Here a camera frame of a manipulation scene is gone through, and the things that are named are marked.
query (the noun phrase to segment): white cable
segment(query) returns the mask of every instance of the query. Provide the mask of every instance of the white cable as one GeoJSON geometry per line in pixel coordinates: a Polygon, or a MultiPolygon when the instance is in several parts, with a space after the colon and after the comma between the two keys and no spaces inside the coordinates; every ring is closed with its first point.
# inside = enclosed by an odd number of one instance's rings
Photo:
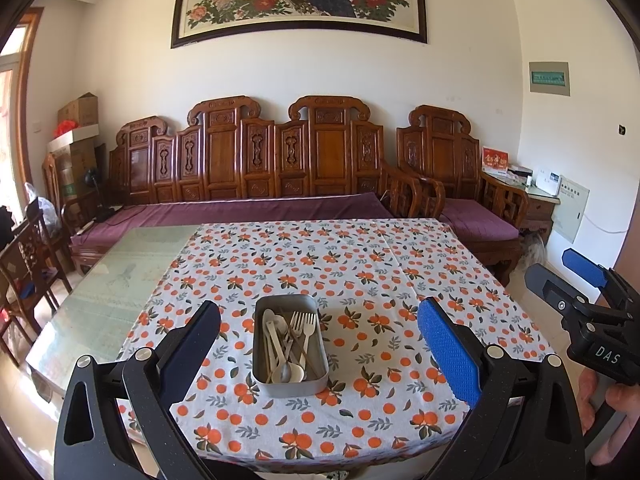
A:
{"type": "Polygon", "coordinates": [[[627,231],[629,231],[629,229],[625,229],[624,231],[607,231],[606,229],[603,229],[602,227],[600,227],[599,225],[596,224],[596,222],[594,222],[593,220],[591,220],[591,218],[589,218],[587,215],[583,215],[584,218],[586,218],[589,223],[591,225],[593,225],[596,229],[602,231],[603,233],[606,233],[608,235],[623,235],[625,234],[627,231]]]}

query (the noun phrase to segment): plastic bag on floor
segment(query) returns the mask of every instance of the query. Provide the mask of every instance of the plastic bag on floor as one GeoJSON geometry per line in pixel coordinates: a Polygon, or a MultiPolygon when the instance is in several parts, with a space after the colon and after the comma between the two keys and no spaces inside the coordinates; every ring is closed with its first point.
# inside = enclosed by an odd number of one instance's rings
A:
{"type": "Polygon", "coordinates": [[[47,232],[50,237],[55,237],[60,232],[60,229],[62,229],[62,222],[60,218],[58,218],[56,208],[49,200],[38,196],[38,192],[29,182],[24,184],[24,189],[27,192],[29,203],[36,200],[36,198],[38,199],[38,206],[42,211],[42,219],[44,220],[44,225],[47,227],[47,232]]]}

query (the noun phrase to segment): hand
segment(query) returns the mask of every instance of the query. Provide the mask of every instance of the hand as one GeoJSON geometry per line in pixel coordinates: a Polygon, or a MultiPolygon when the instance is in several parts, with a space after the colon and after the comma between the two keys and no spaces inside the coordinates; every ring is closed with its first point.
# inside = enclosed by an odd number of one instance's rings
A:
{"type": "MultiPolygon", "coordinates": [[[[596,372],[585,368],[580,374],[578,386],[578,398],[576,401],[580,422],[582,423],[582,434],[585,434],[595,420],[595,412],[593,406],[589,403],[589,399],[598,386],[596,372]]],[[[640,386],[637,384],[636,386],[614,384],[607,390],[605,400],[617,412],[625,413],[626,418],[609,440],[591,457],[591,463],[595,466],[608,464],[614,459],[631,434],[636,422],[638,422],[640,417],[640,386]]]]}

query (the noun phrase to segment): silver bolt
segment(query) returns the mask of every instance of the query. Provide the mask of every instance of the silver bolt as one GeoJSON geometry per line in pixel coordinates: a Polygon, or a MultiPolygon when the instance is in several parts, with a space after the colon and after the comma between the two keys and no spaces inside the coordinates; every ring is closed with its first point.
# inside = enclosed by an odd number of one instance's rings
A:
{"type": "Polygon", "coordinates": [[[501,357],[504,357],[504,350],[499,346],[491,345],[486,349],[486,352],[489,354],[489,357],[492,357],[494,359],[500,359],[501,357]]]}
{"type": "Polygon", "coordinates": [[[549,354],[546,356],[546,360],[549,361],[549,364],[559,368],[562,366],[562,359],[559,358],[556,354],[549,354]]]}
{"type": "Polygon", "coordinates": [[[152,353],[151,348],[141,348],[136,352],[136,359],[137,361],[146,361],[151,357],[152,353]]]}
{"type": "Polygon", "coordinates": [[[91,357],[88,355],[83,355],[78,359],[78,368],[86,368],[89,364],[91,364],[91,357]]]}

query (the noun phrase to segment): blue gripper pad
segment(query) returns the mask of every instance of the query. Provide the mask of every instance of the blue gripper pad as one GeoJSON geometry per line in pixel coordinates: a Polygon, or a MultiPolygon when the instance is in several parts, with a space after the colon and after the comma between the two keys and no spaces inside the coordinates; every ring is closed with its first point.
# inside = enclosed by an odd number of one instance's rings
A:
{"type": "Polygon", "coordinates": [[[573,249],[567,249],[562,253],[562,264],[575,272],[585,282],[596,288],[604,288],[607,286],[607,279],[604,275],[602,267],[597,266],[591,260],[582,256],[573,249]]]}
{"type": "Polygon", "coordinates": [[[473,409],[481,393],[478,367],[438,310],[447,315],[434,301],[429,299],[421,302],[418,307],[418,329],[431,348],[453,394],[473,409]]]}

